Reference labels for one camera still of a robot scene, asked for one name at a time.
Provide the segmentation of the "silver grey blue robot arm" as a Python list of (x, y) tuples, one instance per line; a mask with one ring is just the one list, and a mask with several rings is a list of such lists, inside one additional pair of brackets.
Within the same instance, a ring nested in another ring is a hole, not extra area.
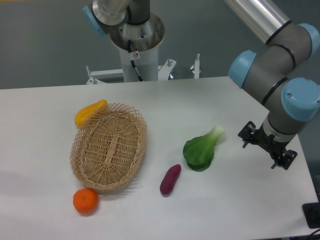
[[(229, 0), (227, 5), (267, 46), (261, 55), (242, 52), (228, 70), (239, 88), (268, 109), (259, 128), (248, 122), (239, 137), (268, 152), (275, 167), (288, 169), (297, 153), (287, 144), (320, 108), (320, 87), (288, 74), (319, 49), (320, 34), (312, 25), (294, 24), (271, 0)], [(82, 11), (93, 31), (109, 35), (118, 48), (126, 82), (170, 78), (175, 62), (158, 66), (165, 28), (148, 0), (94, 0)]]

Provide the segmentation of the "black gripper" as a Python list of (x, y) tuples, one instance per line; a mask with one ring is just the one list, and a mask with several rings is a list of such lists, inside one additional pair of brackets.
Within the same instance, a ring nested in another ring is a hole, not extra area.
[(267, 135), (262, 126), (259, 129), (256, 129), (256, 125), (252, 121), (249, 121), (242, 128), (238, 133), (238, 137), (243, 141), (243, 148), (248, 144), (258, 145), (268, 152), (274, 161), (273, 165), (270, 167), (271, 169), (280, 167), (284, 170), (288, 170), (298, 155), (296, 151), (286, 149), (288, 142), (276, 141), (276, 136), (274, 134)]

